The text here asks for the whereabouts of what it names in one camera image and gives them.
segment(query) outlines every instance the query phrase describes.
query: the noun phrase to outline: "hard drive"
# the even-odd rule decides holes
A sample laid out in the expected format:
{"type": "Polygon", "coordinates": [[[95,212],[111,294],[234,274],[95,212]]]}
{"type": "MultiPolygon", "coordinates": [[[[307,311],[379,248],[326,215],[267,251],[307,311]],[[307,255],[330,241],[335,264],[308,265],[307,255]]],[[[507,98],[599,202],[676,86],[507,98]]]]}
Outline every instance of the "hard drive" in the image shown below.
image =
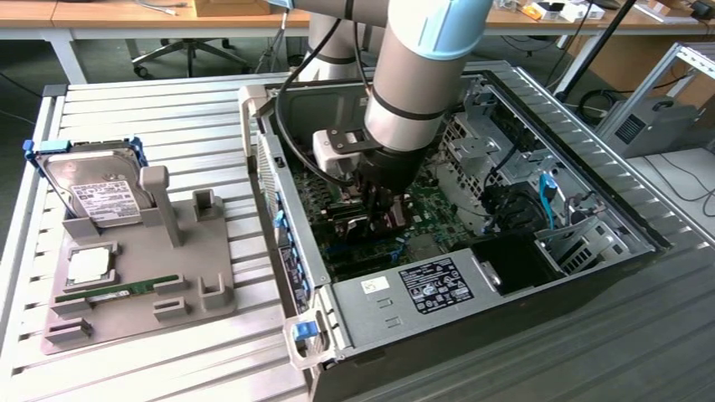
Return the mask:
{"type": "Polygon", "coordinates": [[[139,184],[147,166],[139,138],[110,142],[46,141],[24,144],[24,157],[47,177],[74,218],[100,228],[142,221],[155,201],[139,184]]]}

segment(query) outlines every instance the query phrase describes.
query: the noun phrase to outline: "green ram module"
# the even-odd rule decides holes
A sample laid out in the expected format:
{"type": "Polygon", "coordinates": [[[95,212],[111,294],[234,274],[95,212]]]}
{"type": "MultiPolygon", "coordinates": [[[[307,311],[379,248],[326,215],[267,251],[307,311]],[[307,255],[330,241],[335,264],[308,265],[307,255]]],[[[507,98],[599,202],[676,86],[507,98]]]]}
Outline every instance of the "green ram module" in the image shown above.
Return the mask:
{"type": "Polygon", "coordinates": [[[147,279],[146,281],[132,282],[123,285],[115,285],[110,287],[102,287],[100,289],[92,289],[91,291],[79,291],[70,295],[63,295],[55,297],[55,302],[68,302],[71,300],[83,299],[87,297],[102,296],[108,293],[115,293],[118,291],[128,291],[130,295],[143,295],[155,291],[155,285],[163,282],[176,281],[179,275],[162,276],[160,278],[147,279]]]}

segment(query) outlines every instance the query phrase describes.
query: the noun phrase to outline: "office chair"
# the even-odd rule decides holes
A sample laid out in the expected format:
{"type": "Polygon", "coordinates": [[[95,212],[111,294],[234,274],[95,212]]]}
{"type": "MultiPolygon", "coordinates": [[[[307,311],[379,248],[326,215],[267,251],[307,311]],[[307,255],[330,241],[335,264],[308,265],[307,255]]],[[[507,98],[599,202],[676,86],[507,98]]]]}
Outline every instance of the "office chair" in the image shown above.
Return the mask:
{"type": "MultiPolygon", "coordinates": [[[[211,40],[216,40],[216,38],[179,39],[174,43],[171,43],[168,39],[162,39],[162,47],[158,50],[152,51],[151,53],[144,54],[143,56],[132,60],[135,74],[139,75],[144,79],[150,78],[147,67],[144,67],[142,64],[147,63],[148,61],[154,59],[160,58],[166,54],[178,52],[182,49],[187,51],[187,77],[188,78],[194,76],[194,59],[196,58],[198,50],[203,50],[207,53],[215,54],[216,56],[230,61],[236,62],[238,64],[243,66],[242,74],[250,73],[251,67],[248,65],[248,61],[238,57],[235,54],[224,52],[223,50],[216,49],[215,47],[210,46],[207,42],[210,42],[211,40]]],[[[231,43],[227,38],[222,39],[222,47],[224,49],[235,49],[234,46],[231,46],[231,43]]]]}

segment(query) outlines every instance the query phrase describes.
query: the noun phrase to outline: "metal slatted table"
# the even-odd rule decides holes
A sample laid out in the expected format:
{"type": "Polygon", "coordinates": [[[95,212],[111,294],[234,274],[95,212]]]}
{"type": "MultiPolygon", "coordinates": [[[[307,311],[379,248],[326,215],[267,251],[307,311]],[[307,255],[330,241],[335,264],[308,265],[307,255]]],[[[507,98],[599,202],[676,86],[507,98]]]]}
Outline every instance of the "metal slatted table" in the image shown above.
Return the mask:
{"type": "MultiPolygon", "coordinates": [[[[66,96],[44,98],[36,141],[138,135],[150,164],[168,168],[172,200],[190,198],[199,188],[214,188],[223,197],[239,308],[210,323],[44,356],[39,341],[64,207],[46,181],[26,170],[1,270],[19,272],[0,360],[0,394],[10,400],[307,400],[306,379],[288,362],[280,332],[284,314],[238,114],[238,88],[284,78],[244,75],[74,85],[66,96]]],[[[14,278],[3,280],[4,291],[14,278]]]]}

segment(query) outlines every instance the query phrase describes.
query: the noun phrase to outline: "label sticker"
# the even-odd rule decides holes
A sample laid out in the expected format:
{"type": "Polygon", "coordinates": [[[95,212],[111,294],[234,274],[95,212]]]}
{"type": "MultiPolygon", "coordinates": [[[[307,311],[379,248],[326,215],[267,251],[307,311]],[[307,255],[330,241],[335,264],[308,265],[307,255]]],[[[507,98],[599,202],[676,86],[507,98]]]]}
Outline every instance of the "label sticker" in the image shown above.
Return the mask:
{"type": "Polygon", "coordinates": [[[71,189],[95,222],[139,215],[139,205],[127,181],[80,184],[71,189]]]}
{"type": "Polygon", "coordinates": [[[474,298],[451,258],[400,271],[416,310],[430,314],[474,298]]]}
{"type": "Polygon", "coordinates": [[[366,292],[366,295],[368,295],[370,293],[375,293],[376,291],[390,289],[388,278],[384,276],[363,281],[360,282],[360,284],[362,290],[366,292]]]}

